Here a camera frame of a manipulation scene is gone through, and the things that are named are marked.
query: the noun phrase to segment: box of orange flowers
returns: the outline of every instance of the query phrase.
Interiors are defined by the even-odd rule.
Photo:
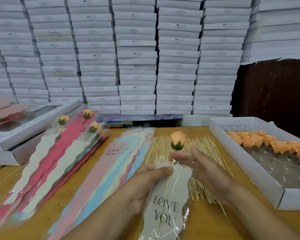
[[[300,211],[300,138],[256,117],[212,118],[209,130],[275,209]]]

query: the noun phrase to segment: forearm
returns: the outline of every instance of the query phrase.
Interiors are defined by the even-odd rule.
[[[124,187],[107,198],[64,240],[115,240],[134,215],[132,199]]]
[[[255,240],[300,240],[300,234],[243,186],[236,186],[231,205]]]

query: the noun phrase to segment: person's left hand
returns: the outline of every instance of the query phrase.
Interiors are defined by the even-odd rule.
[[[136,170],[127,183],[123,185],[123,187],[126,187],[126,192],[132,196],[132,207],[135,214],[143,211],[149,190],[154,183],[161,178],[171,175],[172,172],[172,167],[155,169],[154,164],[143,165]]]

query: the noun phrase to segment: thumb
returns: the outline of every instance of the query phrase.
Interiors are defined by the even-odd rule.
[[[148,171],[147,172],[147,177],[151,181],[157,181],[159,179],[162,179],[164,177],[167,177],[171,175],[173,172],[172,167],[162,167],[156,170]]]
[[[208,155],[199,151],[195,146],[191,147],[191,156],[197,159],[205,168],[210,167],[214,163]]]

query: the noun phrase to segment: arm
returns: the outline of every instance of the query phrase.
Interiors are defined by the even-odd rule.
[[[143,211],[154,182],[171,173],[171,167],[154,170],[152,164],[141,166],[119,190],[62,239],[118,239],[132,217]]]
[[[172,152],[170,160],[172,158],[192,167],[194,177],[234,210],[255,240],[300,240],[299,233],[196,147],[192,147],[191,152]]]

